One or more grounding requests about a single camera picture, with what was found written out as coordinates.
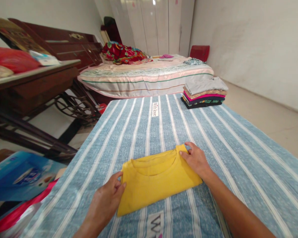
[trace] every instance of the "striped mattress cover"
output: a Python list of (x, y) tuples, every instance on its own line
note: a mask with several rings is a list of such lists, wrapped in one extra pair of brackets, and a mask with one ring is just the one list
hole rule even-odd
[[(93, 194), (130, 158), (192, 141), (277, 237), (298, 237), (298, 160), (227, 106), (188, 110), (181, 94), (112, 101), (23, 237), (72, 237)], [(152, 113), (153, 103), (158, 112)], [(203, 183), (123, 217), (100, 237), (230, 237)]]
[(188, 59), (190, 57), (174, 55), (173, 58), (163, 59), (166, 61), (154, 59), (153, 62), (143, 64), (102, 64), (82, 71), (77, 78), (88, 88), (112, 98), (180, 93), (186, 80), (214, 73), (207, 64), (184, 64)]

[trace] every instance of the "wardrobe door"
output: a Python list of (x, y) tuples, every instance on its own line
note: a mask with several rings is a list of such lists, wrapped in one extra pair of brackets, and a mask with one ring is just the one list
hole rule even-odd
[(169, 54), (168, 0), (155, 0), (159, 55)]
[(145, 29), (143, 27), (141, 5), (139, 0), (126, 1), (129, 21), (136, 48), (148, 53)]
[(182, 0), (169, 0), (169, 54), (178, 54), (181, 35)]
[(126, 46), (135, 47), (125, 0), (110, 0), (120, 38)]
[(189, 55), (193, 11), (194, 11), (194, 0), (182, 1), (179, 55), (182, 55), (185, 57), (188, 57)]
[(140, 0), (143, 26), (147, 42), (148, 54), (151, 56), (159, 55), (158, 38), (156, 28), (155, 1)]

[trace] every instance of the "person's right hand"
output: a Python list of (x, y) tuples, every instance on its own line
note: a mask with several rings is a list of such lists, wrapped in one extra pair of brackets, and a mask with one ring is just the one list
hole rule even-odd
[(212, 169), (206, 160), (203, 150), (192, 142), (186, 142), (184, 144), (191, 147), (191, 149), (188, 150), (189, 154), (184, 151), (180, 151), (180, 155), (186, 160), (193, 171), (196, 172), (201, 179), (204, 179), (205, 176), (212, 172)]

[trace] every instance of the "gray folded shirt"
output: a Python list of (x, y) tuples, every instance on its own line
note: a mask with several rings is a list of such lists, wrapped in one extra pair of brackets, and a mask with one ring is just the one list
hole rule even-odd
[(204, 74), (199, 79), (187, 80), (185, 87), (191, 95), (198, 94), (208, 90), (224, 90), (227, 91), (228, 87), (220, 79), (220, 77), (213, 78), (211, 75)]

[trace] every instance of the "black folded shirt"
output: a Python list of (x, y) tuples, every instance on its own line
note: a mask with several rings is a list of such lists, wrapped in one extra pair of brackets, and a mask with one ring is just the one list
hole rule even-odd
[(202, 103), (198, 103), (196, 105), (189, 106), (182, 97), (181, 97), (181, 100), (185, 104), (185, 106), (187, 107), (187, 109), (199, 108), (199, 107), (207, 107), (207, 106), (217, 106), (217, 105), (221, 105), (222, 104), (222, 102), (216, 102), (216, 103), (202, 102)]

